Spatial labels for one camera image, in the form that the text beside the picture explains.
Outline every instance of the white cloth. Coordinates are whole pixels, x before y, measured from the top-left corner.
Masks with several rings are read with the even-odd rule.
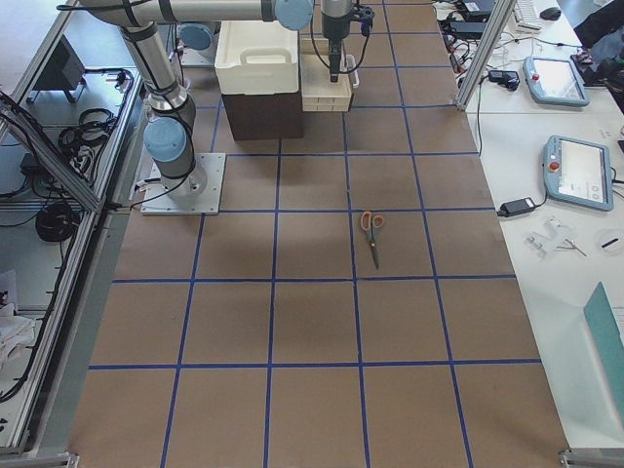
[[[35,321],[25,317],[0,317],[0,369],[35,340]]]

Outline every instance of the white storage box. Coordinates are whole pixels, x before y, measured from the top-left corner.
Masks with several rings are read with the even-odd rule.
[[[315,38],[315,42],[319,54],[325,63],[329,63],[329,41],[324,38]],[[316,56],[312,40],[301,38],[300,47],[303,111],[347,112],[351,106],[354,87],[349,75],[339,75],[337,83],[330,82],[330,71]]]
[[[224,21],[214,69],[224,95],[296,93],[296,31],[277,21]]]

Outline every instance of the blue tape grid line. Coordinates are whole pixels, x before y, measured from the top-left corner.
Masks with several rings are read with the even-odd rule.
[[[429,3],[411,3],[411,4],[393,4],[386,3],[382,1],[381,7],[384,10],[384,13],[387,13],[386,6],[388,5],[430,5]],[[390,40],[390,48],[393,58],[393,65],[385,66],[385,65],[374,65],[374,66],[363,66],[363,68],[390,68],[395,70],[397,83],[399,86],[399,94],[401,98],[400,106],[354,106],[355,108],[397,108],[402,109],[405,119],[406,131],[408,134],[409,140],[409,150],[410,153],[402,153],[402,154],[377,154],[377,153],[369,153],[369,154],[349,154],[347,148],[347,139],[346,139],[346,123],[344,114],[342,116],[342,126],[343,126],[343,138],[344,138],[344,160],[345,160],[345,168],[346,168],[346,183],[347,188],[350,185],[349,180],[349,158],[350,157],[367,157],[367,156],[409,156],[412,159],[414,174],[416,177],[416,182],[418,179],[418,172],[416,166],[417,156],[457,156],[457,155],[474,155],[477,154],[475,151],[469,152],[423,152],[423,153],[415,153],[413,151],[413,144],[411,141],[410,135],[410,125],[407,116],[407,109],[409,108],[432,108],[432,107],[451,107],[452,104],[440,104],[440,105],[406,105],[403,95],[403,89],[401,85],[401,79],[399,70],[402,68],[449,68],[449,65],[398,65],[396,60],[396,55],[394,51],[394,44],[392,41],[392,36],[398,34],[439,34],[436,32],[390,32],[389,22],[387,15],[385,16],[387,31],[384,32],[375,32],[374,34],[387,34]],[[200,109],[216,109],[216,118],[214,124],[213,138],[211,144],[211,151],[215,150],[215,141],[218,133],[218,125],[220,119],[221,109],[223,108],[222,100],[219,101],[219,105],[217,107],[214,106],[205,106],[199,107]],[[180,345],[178,351],[178,358],[176,364],[152,364],[152,365],[94,365],[90,366],[89,369],[91,371],[116,371],[116,370],[175,370],[175,379],[174,379],[174,387],[172,391],[170,410],[167,420],[167,428],[165,433],[165,439],[163,442],[163,452],[161,456],[161,468],[165,468],[167,464],[167,454],[169,449],[169,441],[172,432],[175,408],[176,408],[176,397],[177,390],[179,386],[179,378],[180,372],[182,370],[187,369],[267,369],[267,390],[266,390],[266,414],[265,414],[265,434],[264,434],[264,455],[263,455],[263,468],[268,468],[268,460],[269,460],[269,436],[270,436],[270,415],[271,415],[271,386],[272,386],[272,370],[273,369],[321,369],[321,368],[357,368],[359,370],[359,378],[360,378],[360,396],[361,396],[361,407],[362,407],[362,424],[363,424],[363,438],[364,438],[364,448],[365,448],[365,459],[367,463],[367,468],[371,468],[371,455],[369,449],[369,437],[368,437],[368,422],[367,422],[367,405],[366,405],[366,386],[365,386],[365,375],[364,368],[372,368],[372,367],[422,367],[422,366],[449,366],[453,381],[453,388],[455,392],[455,399],[457,404],[457,411],[461,423],[462,435],[464,438],[464,445],[466,448],[466,454],[468,457],[469,468],[473,468],[472,455],[470,451],[470,444],[468,439],[468,433],[466,424],[463,417],[463,411],[461,407],[461,398],[459,395],[459,388],[457,385],[457,379],[455,375],[454,368],[456,366],[473,366],[473,365],[526,365],[526,364],[541,364],[541,360],[539,359],[493,359],[493,360],[457,360],[455,361],[452,357],[452,350],[450,346],[449,340],[449,331],[447,328],[446,317],[444,312],[444,305],[442,303],[442,296],[440,292],[439,280],[442,279],[511,279],[516,278],[515,275],[463,275],[463,276],[440,276],[437,274],[437,269],[435,265],[435,259],[433,256],[433,247],[432,240],[430,237],[428,224],[427,224],[427,213],[434,211],[489,211],[493,210],[494,207],[473,207],[473,208],[448,208],[448,209],[414,209],[414,210],[386,210],[387,213],[421,213],[425,226],[425,233],[427,238],[427,244],[429,248],[429,254],[431,258],[432,268],[433,268],[433,276],[413,276],[413,277],[382,277],[382,278],[359,278],[357,276],[356,271],[356,260],[355,260],[355,243],[354,243],[354,231],[353,231],[353,213],[359,213],[359,210],[353,210],[351,207],[351,199],[350,195],[347,191],[347,201],[348,201],[348,209],[346,211],[296,211],[296,210],[280,210],[279,209],[279,188],[280,188],[280,168],[281,168],[281,158],[282,156],[287,156],[290,154],[282,153],[282,142],[279,141],[278,147],[278,175],[277,175],[277,190],[276,190],[276,202],[275,202],[275,210],[266,210],[266,211],[223,211],[224,213],[272,213],[275,215],[274,220],[274,243],[273,243],[273,265],[272,265],[272,275],[270,280],[264,279],[199,279],[196,278],[197,275],[197,266],[199,261],[199,253],[201,249],[201,241],[202,241],[202,233],[204,229],[204,225],[206,223],[206,218],[202,215],[202,221],[200,224],[200,229],[198,233],[198,239],[196,244],[196,250],[193,260],[193,268],[190,279],[163,279],[163,278],[154,278],[154,279],[135,279],[135,280],[114,280],[113,283],[116,284],[131,284],[131,283],[189,283],[189,292],[187,297],[187,304],[184,316],[184,323],[182,328],[182,335],[180,338]],[[249,154],[228,154],[228,157],[231,156],[250,156]],[[257,156],[269,156],[275,157],[274,154],[259,154]],[[418,197],[420,200],[421,207],[424,207],[423,204],[423,195],[418,184]],[[350,243],[351,243],[351,259],[352,259],[352,277],[344,278],[344,279],[301,279],[301,280],[289,280],[289,279],[280,279],[277,278],[277,242],[278,242],[278,228],[279,228],[279,213],[349,213],[349,224],[350,224]],[[363,360],[362,355],[362,338],[361,338],[361,324],[360,324],[360,314],[359,314],[359,303],[358,303],[358,281],[406,281],[406,280],[433,280],[436,286],[436,292],[438,296],[439,306],[441,318],[443,321],[443,328],[445,332],[445,340],[447,343],[447,352],[448,359],[442,361],[414,361],[414,362],[365,362]],[[276,284],[280,282],[333,282],[333,281],[343,281],[343,282],[352,282],[353,284],[353,292],[354,292],[354,301],[355,301],[355,321],[356,321],[356,336],[357,336],[357,347],[358,347],[358,362],[357,363],[274,363],[273,362],[273,334],[274,334],[274,316],[275,316],[275,290]],[[183,363],[183,352],[184,345],[186,340],[186,334],[188,329],[188,322],[190,317],[190,309],[192,304],[194,286],[196,283],[204,283],[204,282],[270,282],[271,283],[271,300],[270,300],[270,325],[269,325],[269,341],[268,341],[268,356],[267,363],[249,363],[249,364],[184,364]]]
[[[515,274],[501,275],[422,275],[422,276],[360,276],[358,281],[426,281],[426,280],[510,280],[516,279]],[[131,284],[160,284],[160,283],[345,283],[353,281],[352,278],[138,278],[117,279],[115,285]]]
[[[273,384],[273,338],[275,330],[275,289],[277,278],[277,242],[279,233],[279,210],[280,210],[280,180],[282,177],[282,141],[278,146],[277,159],[277,187],[275,188],[275,215],[273,220],[273,264],[271,265],[271,302],[269,315],[269,341],[268,341],[268,368],[266,371],[266,404],[264,419],[264,454],[262,457],[262,467],[268,468],[270,455],[270,433],[271,433],[271,390]]]
[[[353,363],[203,363],[203,364],[95,364],[90,371],[150,371],[188,369],[323,369],[323,368],[420,368],[430,366],[521,366],[542,364],[539,358],[526,359],[461,359],[456,361],[372,361]]]
[[[349,211],[349,245],[351,249],[351,281],[353,282],[353,303],[355,310],[355,333],[358,347],[358,377],[360,380],[360,405],[362,414],[362,439],[364,444],[364,459],[367,468],[371,468],[371,450],[369,446],[369,424],[367,420],[367,399],[364,368],[362,362],[362,327],[360,324],[360,303],[358,294],[358,273],[355,261],[355,239],[353,232],[353,210],[351,203],[351,179],[349,177],[349,157],[347,153],[347,126],[345,116],[342,114],[342,138],[344,143],[344,172],[346,174],[347,209]]]
[[[384,16],[386,19],[386,27],[388,29],[388,31],[390,31],[390,23],[388,22],[388,15],[387,15],[387,9],[386,9],[386,5],[385,5],[385,0],[382,0],[382,7],[383,7],[383,11],[384,11]],[[395,65],[397,65],[397,56],[395,54],[395,49],[394,49],[394,41],[393,41],[393,36],[392,34],[389,34],[389,40],[390,40],[390,51],[392,53],[392,60],[394,62]],[[416,178],[416,189],[417,189],[417,193],[418,193],[418,199],[420,200],[420,206],[424,207],[424,196],[422,194],[422,188],[421,188],[421,184],[420,184],[420,177],[418,175],[418,167],[416,164],[416,159],[413,157],[413,141],[411,139],[411,131],[410,131],[410,119],[408,118],[408,113],[407,110],[405,109],[405,100],[404,100],[404,94],[403,94],[403,86],[401,83],[401,74],[399,73],[399,69],[395,68],[395,74],[397,77],[397,85],[399,87],[399,95],[401,97],[401,104],[404,106],[403,108],[403,116],[404,116],[404,120],[405,120],[405,125],[406,125],[406,132],[408,134],[408,144],[409,144],[409,150],[412,153],[412,157],[411,157],[411,162],[413,165],[413,171],[414,171],[414,176]],[[461,433],[462,433],[462,437],[463,437],[463,441],[464,441],[464,448],[466,450],[466,458],[468,460],[468,467],[469,468],[474,468],[474,463],[472,460],[472,452],[470,450],[470,439],[468,437],[468,429],[466,427],[466,421],[464,418],[464,414],[463,414],[463,408],[461,405],[461,395],[460,395],[460,391],[459,391],[459,385],[457,383],[457,375],[455,372],[455,365],[453,363],[453,358],[452,358],[452,348],[450,345],[450,336],[449,336],[449,328],[447,325],[447,318],[445,315],[445,308],[444,308],[444,304],[442,301],[442,294],[440,291],[440,281],[438,279],[438,269],[436,267],[436,260],[434,257],[434,250],[433,250],[433,241],[431,239],[431,233],[429,231],[429,223],[427,220],[427,212],[423,211],[422,212],[422,221],[423,221],[423,225],[424,225],[424,229],[425,229],[425,236],[427,239],[427,247],[429,250],[429,257],[431,259],[431,269],[433,272],[433,276],[434,276],[434,284],[436,287],[436,296],[438,298],[438,305],[440,307],[440,318],[442,320],[442,325],[443,325],[443,330],[444,330],[444,335],[445,335],[445,342],[446,342],[446,346],[447,346],[447,354],[448,354],[448,361],[449,361],[449,369],[450,369],[450,376],[452,379],[452,386],[453,386],[453,392],[455,394],[455,403],[457,406],[457,415],[459,417],[459,424],[461,426]]]
[[[182,325],[182,334],[179,341],[179,350],[177,352],[177,364],[175,366],[175,378],[174,378],[174,389],[172,391],[172,398],[169,407],[169,414],[167,416],[167,428],[165,429],[165,440],[163,442],[163,452],[160,460],[160,467],[165,468],[167,464],[167,454],[169,450],[169,440],[172,433],[172,425],[174,422],[174,413],[176,412],[176,398],[177,398],[177,389],[179,387],[179,375],[182,369],[182,361],[184,358],[184,345],[186,342],[186,333],[188,331],[188,321],[190,318],[191,305],[193,302],[193,292],[195,289],[195,276],[197,274],[197,264],[199,262],[199,253],[202,245],[202,233],[204,232],[204,224],[206,222],[206,215],[202,214],[199,232],[197,234],[197,242],[195,244],[195,254],[193,256],[193,268],[191,270],[191,278],[190,284],[188,286],[188,297],[186,299],[186,310],[184,311],[184,322]]]

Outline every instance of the metal base plate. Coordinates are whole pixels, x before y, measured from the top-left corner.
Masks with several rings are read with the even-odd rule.
[[[182,56],[182,66],[192,67],[214,67],[216,57],[216,44],[209,48],[209,52],[206,57],[202,56],[193,49],[184,49],[184,55]]]
[[[144,215],[217,215],[221,201],[221,187],[223,185],[223,173],[225,172],[225,153],[197,153],[197,164],[204,168],[208,182],[202,192],[197,195],[177,197],[173,191],[167,195],[161,184],[153,184],[147,187],[145,199],[158,196],[156,200],[145,202],[141,205]],[[152,168],[150,177],[160,177],[160,171],[156,165]]]

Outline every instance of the white desk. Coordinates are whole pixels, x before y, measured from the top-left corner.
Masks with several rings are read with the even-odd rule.
[[[474,130],[476,115],[469,114],[469,121]],[[481,115],[482,162],[495,206],[526,196],[543,200],[541,151],[550,135],[605,144],[612,166],[624,174],[617,145],[622,125],[624,115],[607,109],[600,116]],[[527,237],[533,231],[549,234],[545,222],[550,216],[575,230],[574,240],[587,257],[574,251],[540,257]],[[624,305],[624,254],[607,256],[597,246],[602,230],[624,227],[624,200],[616,197],[609,213],[549,200],[530,215],[501,220],[501,227],[570,446],[624,448],[624,429],[583,317],[599,281],[613,306]]]
[[[545,10],[548,7],[558,6],[555,0],[533,0],[533,4],[537,12]],[[562,14],[556,21],[541,20],[541,23],[543,25],[542,30],[539,34],[534,35],[535,39],[552,43],[577,45],[580,47],[580,42],[565,15]],[[505,31],[506,33],[502,35],[500,40],[501,44],[513,40],[510,34],[516,38],[531,37],[529,34],[516,31],[512,19],[509,19]],[[517,44],[512,42],[494,50],[488,64],[498,69],[517,71],[520,74],[521,85],[516,92],[512,93],[494,83],[485,81],[482,85],[481,112],[544,114],[600,114],[612,112],[615,104],[613,103],[613,97],[606,88],[589,89],[590,104],[584,108],[538,104],[530,96],[527,83],[525,82],[525,75],[522,72],[523,61],[526,57],[535,56],[549,59],[569,59],[569,56],[575,53],[576,49],[572,47],[557,47],[531,39],[522,40]],[[479,90],[475,91],[473,94],[468,104],[468,112],[477,111],[478,99]]]

